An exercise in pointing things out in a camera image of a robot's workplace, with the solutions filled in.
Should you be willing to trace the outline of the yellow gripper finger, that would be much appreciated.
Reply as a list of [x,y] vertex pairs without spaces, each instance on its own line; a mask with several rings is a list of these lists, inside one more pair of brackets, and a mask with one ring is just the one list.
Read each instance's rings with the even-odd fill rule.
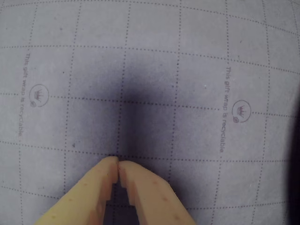
[[118,164],[120,183],[128,201],[135,206],[141,225],[194,225],[170,184],[152,171],[132,161]]
[[102,225],[106,202],[118,181],[118,158],[105,157],[91,168],[35,224]]

